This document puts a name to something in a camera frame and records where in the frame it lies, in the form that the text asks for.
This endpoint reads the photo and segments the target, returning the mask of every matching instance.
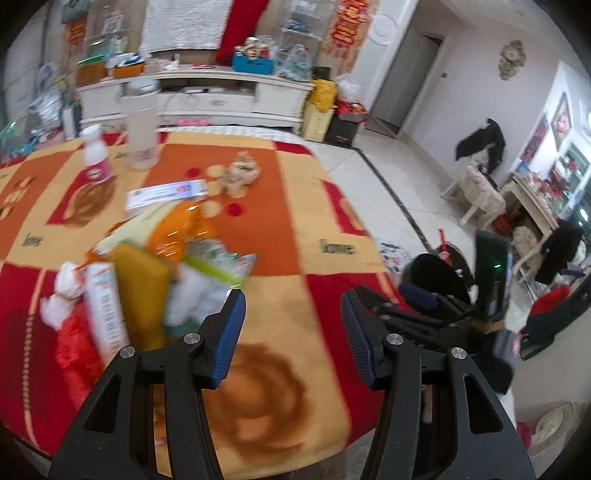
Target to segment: pink bottle label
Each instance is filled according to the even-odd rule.
[[[111,176],[111,165],[109,165],[108,158],[86,167],[85,170],[91,183],[102,183]]]

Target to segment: red dot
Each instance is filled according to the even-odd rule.
[[[194,179],[201,175],[201,170],[199,168],[190,168],[187,170],[187,177],[190,179]]]
[[[238,203],[231,203],[227,208],[228,215],[238,217],[244,213],[244,209]]]

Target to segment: red plastic bag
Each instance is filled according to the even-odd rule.
[[[64,372],[68,394],[79,409],[104,370],[92,342],[83,301],[74,307],[57,332],[56,360]]]

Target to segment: beige figurine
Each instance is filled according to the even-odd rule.
[[[241,197],[243,187],[255,181],[260,172],[261,169],[248,152],[240,152],[219,181],[230,197]]]

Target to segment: blue storage box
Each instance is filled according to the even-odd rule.
[[[235,72],[258,73],[259,75],[270,75],[273,73],[273,60],[271,59],[249,59],[244,55],[234,54],[232,57],[232,68]]]

